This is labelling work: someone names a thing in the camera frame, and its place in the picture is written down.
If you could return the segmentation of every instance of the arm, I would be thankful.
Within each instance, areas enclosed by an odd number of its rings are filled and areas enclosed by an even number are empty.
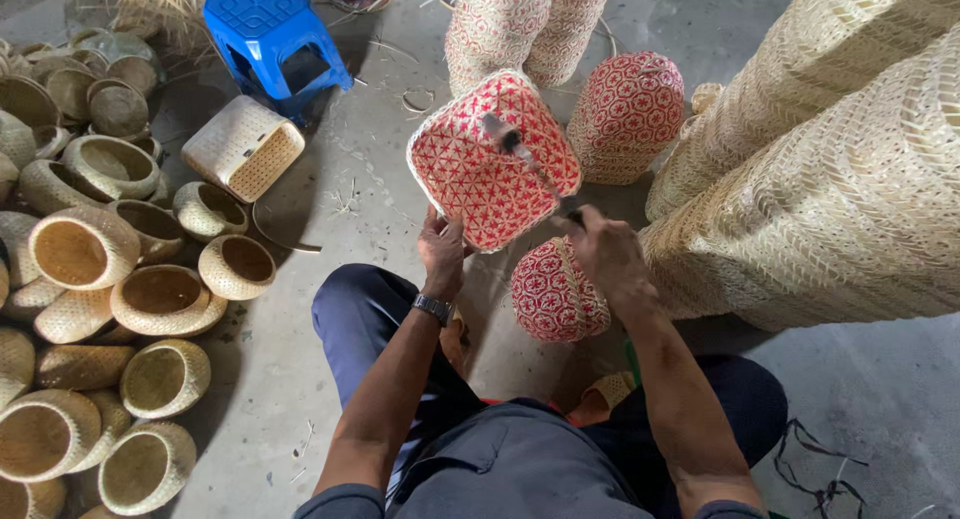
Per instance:
[[[762,509],[743,453],[707,377],[679,336],[647,280],[637,234],[582,208],[586,231],[571,231],[583,272],[606,295],[636,349],[656,446],[666,459],[685,517],[714,500]]]
[[[426,266],[421,292],[450,303],[464,283],[463,225],[427,210],[417,242]],[[363,483],[386,492],[397,453],[410,430],[440,338],[437,317],[410,313],[353,392],[333,432],[314,495],[342,483]]]

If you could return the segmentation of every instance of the red patterned basket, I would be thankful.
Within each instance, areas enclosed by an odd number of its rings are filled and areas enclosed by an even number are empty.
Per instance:
[[[541,341],[573,342],[610,326],[610,311],[580,270],[569,238],[554,237],[523,255],[510,278],[513,312]]]
[[[585,181],[636,181],[680,131],[684,79],[653,52],[604,60],[590,73],[566,127]]]
[[[463,220],[463,237],[481,253],[502,249],[556,207],[526,165],[486,134],[487,112],[521,131],[559,193],[576,193],[582,179],[560,123],[522,73],[496,72],[431,115],[410,137],[407,163],[438,211]]]

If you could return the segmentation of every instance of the blue plastic stool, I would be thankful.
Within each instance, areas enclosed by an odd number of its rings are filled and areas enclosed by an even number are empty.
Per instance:
[[[307,0],[206,0],[203,19],[213,35],[233,79],[245,95],[261,89],[284,117],[300,126],[304,106],[322,89],[354,86],[323,22]],[[290,92],[282,63],[300,48],[309,47],[329,69],[298,91]],[[252,71],[259,81],[251,80]]]

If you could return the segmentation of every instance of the gray shirt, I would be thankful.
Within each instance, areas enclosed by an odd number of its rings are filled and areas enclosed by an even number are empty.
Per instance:
[[[435,440],[391,494],[336,485],[307,500],[294,519],[649,519],[618,469],[566,420],[521,404],[484,408]],[[760,518],[718,501],[698,517]]]

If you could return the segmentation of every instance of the square basket lid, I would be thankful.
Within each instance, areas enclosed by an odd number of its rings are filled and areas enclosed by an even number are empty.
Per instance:
[[[518,71],[493,73],[431,115],[411,136],[407,163],[430,202],[462,219],[463,237],[481,253],[502,249],[556,207],[526,164],[484,131],[487,112],[519,129],[561,195],[576,193],[583,177],[560,123]]]

